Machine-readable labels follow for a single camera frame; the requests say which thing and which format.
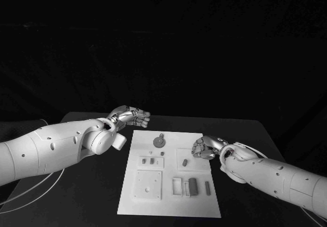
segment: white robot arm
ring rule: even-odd
[[[44,126],[0,143],[0,186],[64,169],[110,146],[119,150],[125,137],[116,131],[125,125],[145,128],[148,121],[148,112],[123,105],[106,118]]]
[[[247,183],[277,199],[327,218],[327,178],[269,158],[257,158],[240,143],[203,136],[192,144],[194,157],[207,160],[220,155],[220,170],[239,183]]]

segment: robotic hand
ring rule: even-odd
[[[249,146],[228,144],[221,138],[203,136],[192,144],[192,156],[207,160],[220,155],[220,170],[239,183],[247,183],[275,198],[327,218],[327,178],[269,159]]]
[[[84,157],[120,149],[125,125],[146,127],[149,112],[122,105],[106,118],[47,125],[0,143],[0,186],[24,177],[53,173]]]

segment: white cable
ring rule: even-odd
[[[237,143],[236,142],[236,144],[240,144],[240,145],[243,145],[244,147],[247,147],[249,149],[252,149],[259,155],[262,155],[264,158],[267,158],[256,149],[253,149],[252,147],[249,147],[249,146],[246,146],[244,144],[241,144],[241,143]],[[313,218],[311,217],[311,215],[308,214],[308,212],[303,210],[303,208],[300,207],[300,209],[302,209],[302,211],[305,212],[305,214],[308,215],[308,217],[313,220]]]
[[[1,202],[0,205],[8,203],[9,201],[15,200],[21,195],[24,195],[31,189],[34,189],[34,188],[46,181],[46,179],[50,177],[50,175],[43,179],[43,181],[41,181],[38,184],[35,184],[34,187],[31,187],[25,192],[22,192],[20,195],[14,196],[14,197],[12,197],[11,199],[8,199],[7,201]]]
[[[60,179],[60,177],[61,177],[61,174],[63,174],[63,170],[61,170],[61,173],[60,173],[60,176],[57,177],[57,179],[56,179],[56,182],[58,181],[58,179]],[[30,203],[33,203],[46,193],[47,193],[47,191],[30,202]],[[5,211],[5,212],[1,212],[0,214],[4,214],[4,213],[7,213],[7,212],[11,212],[11,211],[14,211],[14,210],[17,210],[17,209],[20,209],[20,208],[22,208],[22,207],[25,207],[30,203],[27,203],[24,206],[21,206],[21,207],[18,207],[18,208],[15,208],[15,209],[12,209],[12,210],[8,210],[8,211]]]

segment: black backdrop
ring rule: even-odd
[[[327,174],[324,4],[156,0],[4,8],[1,121],[57,123],[70,111],[107,113],[120,105],[152,115],[253,119],[286,161]]]

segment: black table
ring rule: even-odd
[[[106,113],[70,112],[61,122],[105,117]],[[262,124],[252,120],[151,116],[143,129],[126,126],[120,151],[112,147],[102,155],[86,157],[67,167],[47,194],[21,209],[0,215],[1,227],[100,227],[100,226],[313,226],[300,208],[234,182],[220,171],[218,158],[210,160],[213,183],[221,218],[185,218],[116,215],[132,130],[194,132],[240,142],[257,149],[270,159],[285,162]],[[2,206],[11,210],[28,203],[48,189],[60,171],[17,200]],[[20,180],[11,196],[24,192],[46,177]]]

